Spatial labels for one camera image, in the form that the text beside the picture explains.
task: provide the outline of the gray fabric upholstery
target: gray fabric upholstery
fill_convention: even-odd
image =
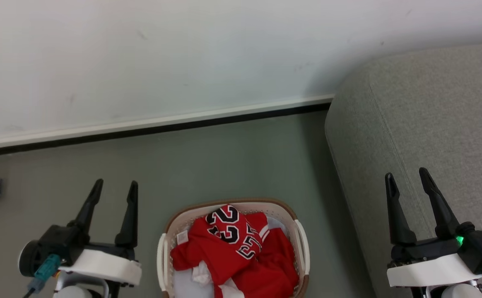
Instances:
[[[332,156],[376,294],[390,289],[384,175],[392,172],[409,226],[434,235],[418,169],[428,168],[460,222],[482,229],[482,45],[376,60],[349,76],[326,120]]]

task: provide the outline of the clothing label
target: clothing label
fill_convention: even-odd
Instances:
[[[188,239],[188,231],[184,231],[182,233],[178,233],[176,236],[176,243],[177,245],[181,245],[182,243],[186,243],[190,241]]]

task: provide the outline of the teal connector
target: teal connector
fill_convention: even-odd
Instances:
[[[31,280],[29,285],[27,285],[28,296],[31,293],[38,294],[46,285],[46,281],[50,279],[61,266],[61,257],[55,254],[51,254],[44,260],[44,263],[35,272],[35,277]]]

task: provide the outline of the basket handle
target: basket handle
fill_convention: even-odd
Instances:
[[[158,249],[156,250],[156,274],[158,275],[158,284],[160,285],[160,289],[162,290],[162,292],[166,291],[164,276],[167,272],[167,262],[165,262],[165,255],[167,254],[167,252],[166,249],[164,249],[164,244],[167,244],[165,233],[160,236],[160,240],[158,241]]]
[[[309,275],[309,270],[311,269],[311,253],[309,252],[309,242],[307,242],[307,234],[304,230],[304,226],[299,220],[295,219],[296,229],[300,235],[300,241],[302,241],[301,249],[302,256],[304,257],[305,275]]]

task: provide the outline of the green light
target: green light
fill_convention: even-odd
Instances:
[[[462,242],[464,242],[464,237],[456,236],[456,241],[458,241],[458,246],[462,246]]]

